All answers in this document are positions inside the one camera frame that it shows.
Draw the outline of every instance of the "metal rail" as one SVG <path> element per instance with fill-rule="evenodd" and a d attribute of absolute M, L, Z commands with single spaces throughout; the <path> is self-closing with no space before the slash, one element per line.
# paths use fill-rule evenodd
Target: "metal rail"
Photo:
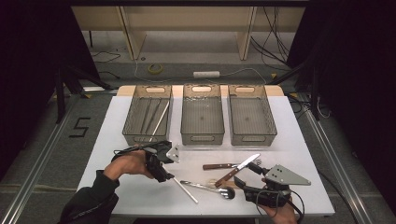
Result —
<path fill-rule="evenodd" d="M 74 105 L 77 103 L 78 99 L 79 95 L 72 95 L 72 97 L 70 98 L 69 107 L 66 110 L 64 118 L 59 124 L 55 124 L 55 127 L 46 145 L 44 145 L 44 148 L 42 149 L 40 155 L 35 161 L 35 165 L 33 166 L 29 175 L 26 177 L 26 180 L 22 184 L 19 192 L 17 193 L 12 203 L 8 207 L 5 215 L 3 216 L 3 219 L 1 221 L 2 224 L 11 224 L 17 222 L 24 206 L 26 205 L 30 195 L 32 194 L 33 189 L 35 188 L 35 184 L 37 183 L 38 178 L 41 176 L 53 149 L 55 149 L 56 144 L 58 143 L 58 140 L 62 135 L 62 132 L 64 131 L 64 126 L 67 123 L 71 111 L 73 110 Z"/>
<path fill-rule="evenodd" d="M 302 96 L 302 98 L 303 101 L 308 100 L 304 96 Z M 356 191 L 356 188 L 353 185 L 351 179 L 349 178 L 349 175 L 347 174 L 347 171 L 345 170 L 343 164 L 338 159 L 338 156 L 334 151 L 334 148 L 332 147 L 332 144 L 327 137 L 325 131 L 323 130 L 320 121 L 317 121 L 310 111 L 307 111 L 305 114 L 308 117 L 309 123 L 311 124 L 312 129 L 320 142 L 323 152 L 325 153 L 329 164 L 334 171 L 334 175 L 337 178 L 337 181 L 340 184 L 340 187 L 344 192 L 345 197 L 349 202 L 356 219 L 361 224 L 373 223 L 367 212 L 365 204 L 361 200 L 359 193 Z"/>

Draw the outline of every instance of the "sleeve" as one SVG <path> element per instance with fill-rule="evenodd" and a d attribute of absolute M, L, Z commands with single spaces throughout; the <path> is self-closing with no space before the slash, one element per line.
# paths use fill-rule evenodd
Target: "sleeve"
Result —
<path fill-rule="evenodd" d="M 114 190 L 120 185 L 96 171 L 92 187 L 80 189 L 66 204 L 59 223 L 108 223 L 119 200 Z"/>

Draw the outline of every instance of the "power strip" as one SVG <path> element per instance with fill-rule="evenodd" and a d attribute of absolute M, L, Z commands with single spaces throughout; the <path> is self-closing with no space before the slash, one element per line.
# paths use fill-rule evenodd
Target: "power strip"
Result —
<path fill-rule="evenodd" d="M 194 72 L 194 78 L 202 78 L 202 77 L 220 77 L 219 71 L 210 71 L 210 72 Z"/>

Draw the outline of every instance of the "gray floor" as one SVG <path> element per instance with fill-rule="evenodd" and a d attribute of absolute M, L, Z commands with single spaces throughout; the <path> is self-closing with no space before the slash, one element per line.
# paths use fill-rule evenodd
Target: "gray floor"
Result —
<path fill-rule="evenodd" d="M 83 34 L 89 44 L 88 32 L 83 32 Z M 281 76 L 285 73 L 285 71 L 264 66 L 261 55 L 252 47 L 249 49 L 247 60 L 240 61 L 233 33 L 150 32 L 137 61 L 137 69 L 136 63 L 129 59 L 121 32 L 92 32 L 92 36 L 92 55 L 101 51 L 120 55 L 119 57 L 104 52 L 93 56 L 93 59 L 97 62 L 98 70 L 102 72 L 102 80 L 112 86 L 148 83 L 148 80 L 150 83 L 166 81 L 166 83 L 180 84 L 187 81 L 183 78 L 191 78 L 193 71 L 216 70 L 220 71 L 221 74 L 230 74 L 240 69 L 252 68 L 267 81 L 271 80 L 271 74 Z M 254 36 L 259 42 L 263 42 L 266 34 L 257 33 Z M 282 34 L 282 40 L 286 46 L 291 44 L 292 39 L 293 34 Z M 277 52 L 275 41 L 270 40 L 270 44 L 267 48 L 272 52 Z M 115 57 L 118 58 L 108 63 L 100 63 Z M 276 67 L 286 68 L 275 60 L 265 59 L 265 62 Z M 163 64 L 164 71 L 158 76 L 150 75 L 147 72 L 147 67 L 152 63 Z M 119 76 L 120 79 L 106 72 L 111 72 Z M 215 81 L 220 83 L 257 83 L 262 82 L 262 79 L 253 70 L 245 70 Z M 284 92 L 293 91 L 294 81 L 295 78 L 291 78 L 280 86 Z M 82 83 L 84 86 L 94 86 L 90 82 L 83 81 Z M 40 174 L 34 191 L 27 203 L 24 204 L 18 223 L 56 223 L 58 221 L 63 206 L 74 194 L 84 172 L 96 136 L 104 120 L 106 109 L 114 94 L 114 92 L 101 92 L 94 93 L 87 99 L 74 96 L 70 100 L 67 99 L 68 102 L 76 103 L 70 111 L 62 135 L 49 155 L 49 160 Z M 297 104 L 292 104 L 292 106 L 295 111 L 300 109 Z M 337 188 L 340 188 L 328 158 L 323 152 L 322 145 L 309 122 L 308 113 L 304 110 L 296 113 L 305 142 L 317 168 L 329 177 Z M 78 118 L 90 118 L 80 123 L 89 127 L 89 130 L 85 137 L 72 139 L 69 137 L 70 135 L 81 133 L 81 130 L 73 129 Z M 19 192 L 19 187 L 35 166 L 35 161 L 39 158 L 43 148 L 46 147 L 47 140 L 54 129 L 55 120 L 56 100 L 52 98 L 48 102 L 46 113 L 43 114 L 35 132 L 32 133 L 26 143 L 26 149 L 20 153 L 1 181 L 0 217 L 4 215 L 11 202 L 13 202 L 14 197 Z M 320 124 L 325 129 L 334 151 L 347 171 L 353 187 L 362 199 L 367 208 L 367 214 L 373 223 L 396 223 L 395 216 L 389 210 L 381 194 L 371 182 L 359 160 L 352 155 L 352 150 L 336 120 L 330 116 L 327 119 L 322 118 Z M 335 214 L 331 217 L 306 217 L 304 223 L 353 223 L 352 215 L 341 197 L 327 180 L 322 179 L 322 181 L 334 205 Z M 133 223 L 133 221 L 133 218 L 113 217 L 110 223 Z M 213 223 L 215 222 L 232 223 L 231 220 L 226 219 L 217 219 Z"/>

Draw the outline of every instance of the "blade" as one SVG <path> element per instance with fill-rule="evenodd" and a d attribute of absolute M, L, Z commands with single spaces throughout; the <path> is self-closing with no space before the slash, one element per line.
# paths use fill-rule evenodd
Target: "blade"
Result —
<path fill-rule="evenodd" d="M 241 164 L 239 164 L 237 166 L 238 170 L 243 169 L 245 166 L 247 166 L 250 162 L 256 160 L 256 158 L 258 158 L 260 156 L 260 153 L 254 154 L 253 156 L 249 157 L 247 160 L 245 160 L 244 162 L 242 162 Z"/>

